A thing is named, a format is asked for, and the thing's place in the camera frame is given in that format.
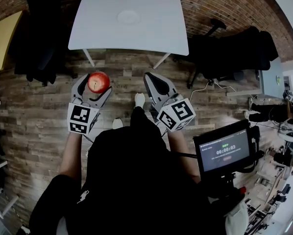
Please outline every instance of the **monitor screen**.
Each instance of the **monitor screen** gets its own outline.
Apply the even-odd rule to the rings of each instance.
[[[199,145],[203,169],[210,171],[250,155],[246,130]]]

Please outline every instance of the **red apple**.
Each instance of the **red apple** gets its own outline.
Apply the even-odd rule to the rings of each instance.
[[[94,93],[103,93],[109,87],[109,77],[101,71],[94,72],[88,80],[88,87]]]

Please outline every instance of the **brick wall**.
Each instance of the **brick wall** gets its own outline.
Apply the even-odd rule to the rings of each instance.
[[[181,1],[189,36],[206,33],[212,17],[227,25],[227,30],[221,29],[215,33],[218,37],[240,32],[253,25],[271,33],[282,61],[293,60],[293,30],[274,0]],[[67,21],[73,21],[79,2],[63,0]],[[25,9],[26,0],[0,0],[0,20]]]

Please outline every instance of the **wooden floor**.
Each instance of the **wooden floor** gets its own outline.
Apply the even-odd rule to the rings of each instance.
[[[153,72],[151,68],[159,59],[158,53],[129,50],[96,50],[90,52],[96,61],[92,68],[80,51],[70,51],[66,66],[74,69],[79,77],[86,73],[103,71],[110,76],[113,92],[104,105],[92,135],[109,129],[114,118],[121,118],[129,124],[136,92],[143,92],[147,98],[145,110],[150,106],[143,83],[143,74]],[[194,71],[189,63],[174,63],[168,58],[156,72],[169,78],[177,90],[190,97],[191,91],[186,82]],[[37,81],[27,82],[26,76],[14,75],[13,65],[0,73],[0,128],[7,131],[1,144],[8,160],[6,168],[5,190],[7,196],[19,195],[15,210],[28,224],[30,214],[51,179],[57,175],[61,157],[68,135],[67,108],[72,85],[77,79],[59,75],[55,83],[42,87]],[[194,89],[202,89],[207,80],[202,76],[196,81]],[[253,71],[246,73],[246,79],[240,83],[231,83],[236,90],[254,89],[259,86]],[[226,90],[218,86],[208,86],[207,90],[195,92],[191,103],[196,112],[195,121],[183,132],[192,152],[195,152],[192,137],[219,128],[244,118],[247,109],[247,96],[226,97]],[[93,96],[86,89],[85,97]],[[261,144],[268,145],[269,135],[262,135]],[[83,140],[82,166],[83,180],[86,176],[86,149],[90,142]],[[15,234],[20,220],[11,210],[4,222]]]

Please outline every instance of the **yellow table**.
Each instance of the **yellow table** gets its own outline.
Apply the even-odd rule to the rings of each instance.
[[[19,11],[0,21],[0,71],[4,69],[8,48],[22,14]]]

